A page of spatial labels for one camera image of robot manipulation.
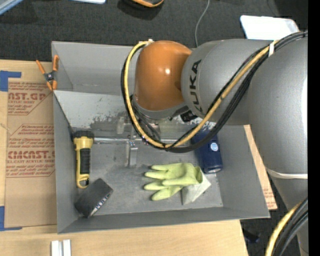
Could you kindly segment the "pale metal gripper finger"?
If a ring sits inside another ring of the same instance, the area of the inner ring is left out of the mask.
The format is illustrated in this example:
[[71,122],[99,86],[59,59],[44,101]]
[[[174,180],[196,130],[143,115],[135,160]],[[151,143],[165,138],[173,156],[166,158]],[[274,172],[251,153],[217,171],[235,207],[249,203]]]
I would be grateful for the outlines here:
[[116,124],[116,133],[118,135],[121,135],[124,133],[124,131],[125,131],[125,117],[120,116]]
[[137,164],[138,146],[135,141],[130,140],[128,143],[128,165],[134,167]]

